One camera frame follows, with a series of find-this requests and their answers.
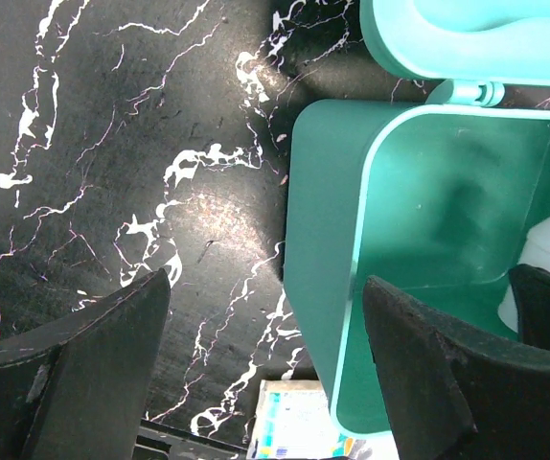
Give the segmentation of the green orange gauze packet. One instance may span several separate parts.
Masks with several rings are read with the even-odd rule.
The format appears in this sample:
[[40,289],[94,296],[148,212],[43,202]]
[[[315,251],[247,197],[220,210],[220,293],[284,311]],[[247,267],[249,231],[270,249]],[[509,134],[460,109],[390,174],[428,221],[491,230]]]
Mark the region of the green orange gauze packet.
[[335,427],[317,380],[261,382],[248,459],[370,459],[373,449]]

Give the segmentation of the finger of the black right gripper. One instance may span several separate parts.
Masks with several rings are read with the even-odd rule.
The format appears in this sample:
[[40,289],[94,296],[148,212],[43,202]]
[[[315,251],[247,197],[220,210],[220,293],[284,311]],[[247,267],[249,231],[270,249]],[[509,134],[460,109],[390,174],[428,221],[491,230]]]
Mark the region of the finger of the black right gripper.
[[519,264],[508,272],[522,343],[550,351],[550,272]]

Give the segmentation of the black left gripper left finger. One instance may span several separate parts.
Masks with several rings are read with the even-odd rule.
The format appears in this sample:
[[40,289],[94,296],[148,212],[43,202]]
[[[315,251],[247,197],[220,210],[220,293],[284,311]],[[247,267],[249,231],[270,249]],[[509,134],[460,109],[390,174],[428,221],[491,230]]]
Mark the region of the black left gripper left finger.
[[0,340],[0,459],[129,459],[169,314],[165,270]]

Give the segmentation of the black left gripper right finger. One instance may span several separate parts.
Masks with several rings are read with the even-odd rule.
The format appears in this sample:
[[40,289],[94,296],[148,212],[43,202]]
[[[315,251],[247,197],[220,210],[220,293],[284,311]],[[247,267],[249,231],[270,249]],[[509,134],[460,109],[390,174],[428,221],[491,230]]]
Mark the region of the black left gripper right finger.
[[480,330],[376,276],[362,308],[401,459],[550,459],[550,351]]

